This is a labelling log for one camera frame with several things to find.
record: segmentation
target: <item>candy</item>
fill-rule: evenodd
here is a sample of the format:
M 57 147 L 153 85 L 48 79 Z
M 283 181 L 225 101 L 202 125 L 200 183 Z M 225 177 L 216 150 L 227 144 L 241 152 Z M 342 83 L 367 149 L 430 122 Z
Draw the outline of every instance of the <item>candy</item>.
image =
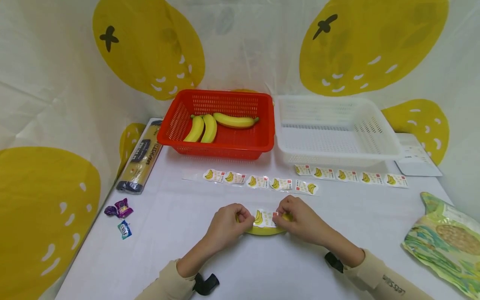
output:
M 116 216 L 118 215 L 118 211 L 117 211 L 117 208 L 114 207 L 114 206 L 107 206 L 105 207 L 105 210 L 103 211 L 103 213 L 107 216 Z
M 119 218 L 125 219 L 126 217 L 128 217 L 129 214 L 133 213 L 133 209 L 131 207 L 128 207 L 127 198 L 115 203 L 115 207 L 117 208 L 117 216 Z
M 128 227 L 127 221 L 123 220 L 120 224 L 117 226 L 121 232 L 121 238 L 122 240 L 126 239 L 130 235 L 132 235 L 132 231 L 130 230 L 130 227 Z

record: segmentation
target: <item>red plastic basket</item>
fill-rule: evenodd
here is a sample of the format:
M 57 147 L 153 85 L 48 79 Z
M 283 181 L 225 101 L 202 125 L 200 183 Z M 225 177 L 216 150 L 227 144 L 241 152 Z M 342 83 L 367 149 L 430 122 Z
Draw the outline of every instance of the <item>red plastic basket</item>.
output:
M 190 115 L 221 112 L 233 117 L 259 117 L 253 127 L 233 129 L 218 125 L 213 143 L 184 142 L 192 128 Z M 258 159 L 272 150 L 275 123 L 272 98 L 263 93 L 183 90 L 177 94 L 163 120 L 157 140 L 180 154 Z

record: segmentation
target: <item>blue candy wrapper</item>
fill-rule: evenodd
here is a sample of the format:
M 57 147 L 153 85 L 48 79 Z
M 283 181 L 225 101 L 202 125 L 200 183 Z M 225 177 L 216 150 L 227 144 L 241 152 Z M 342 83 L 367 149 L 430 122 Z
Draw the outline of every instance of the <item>blue candy wrapper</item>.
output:
M 128 227 L 127 221 L 123 221 L 118 225 L 118 228 L 121 232 L 121 238 L 122 240 L 126 239 L 130 235 L 132 235 L 132 231 L 130 230 L 130 227 Z

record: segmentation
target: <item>white plastic basket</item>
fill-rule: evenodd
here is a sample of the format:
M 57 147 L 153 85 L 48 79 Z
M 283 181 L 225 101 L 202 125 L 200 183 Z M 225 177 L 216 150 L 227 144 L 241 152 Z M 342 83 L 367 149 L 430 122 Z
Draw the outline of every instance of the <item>white plastic basket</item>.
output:
M 285 163 L 367 167 L 401 157 L 398 138 L 370 100 L 275 96 L 274 101 Z

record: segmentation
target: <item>hand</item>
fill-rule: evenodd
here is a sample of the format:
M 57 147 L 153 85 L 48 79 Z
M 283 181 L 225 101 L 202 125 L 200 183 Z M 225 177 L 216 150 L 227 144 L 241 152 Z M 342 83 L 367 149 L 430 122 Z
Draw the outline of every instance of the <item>hand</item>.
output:
M 276 211 L 279 215 L 273 217 L 275 224 L 307 243 L 326 247 L 329 238 L 335 233 L 335 230 L 298 197 L 288 195 L 280 202 Z M 292 214 L 293 221 L 282 218 L 284 213 Z
M 253 226 L 255 217 L 241 204 L 220 208 L 214 215 L 203 240 L 218 252 L 233 244 L 240 235 Z

